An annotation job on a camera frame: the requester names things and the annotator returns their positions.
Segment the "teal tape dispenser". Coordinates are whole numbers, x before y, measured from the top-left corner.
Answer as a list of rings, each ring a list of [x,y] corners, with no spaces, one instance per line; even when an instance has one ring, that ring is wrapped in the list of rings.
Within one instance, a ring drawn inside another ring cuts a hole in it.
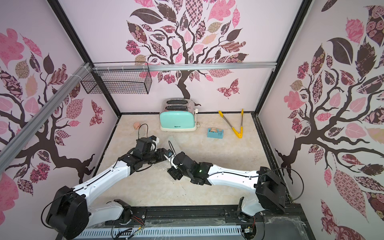
[[[212,139],[223,139],[224,131],[217,128],[208,128],[207,137]]]

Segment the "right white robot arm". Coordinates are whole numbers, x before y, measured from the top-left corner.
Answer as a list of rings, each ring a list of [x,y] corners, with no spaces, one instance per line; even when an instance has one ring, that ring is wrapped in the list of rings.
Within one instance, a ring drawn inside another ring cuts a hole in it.
[[[164,157],[171,164],[168,173],[174,180],[186,177],[195,185],[227,186],[249,192],[249,196],[240,198],[240,219],[265,210],[278,215],[285,213],[286,184],[267,167],[258,171],[227,169],[212,163],[197,163],[184,152],[176,155],[170,150]]]

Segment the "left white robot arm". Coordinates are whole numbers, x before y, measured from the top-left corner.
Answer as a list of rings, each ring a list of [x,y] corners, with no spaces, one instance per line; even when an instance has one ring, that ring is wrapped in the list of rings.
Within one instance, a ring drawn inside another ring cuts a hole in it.
[[[56,230],[65,239],[72,240],[86,228],[107,221],[128,224],[133,213],[126,202],[117,199],[99,207],[92,203],[119,181],[143,171],[143,165],[152,166],[168,160],[173,152],[158,148],[159,142],[160,139],[155,136],[140,138],[134,148],[119,157],[105,171],[72,188],[60,188],[47,206],[49,211],[42,220],[43,225]]]

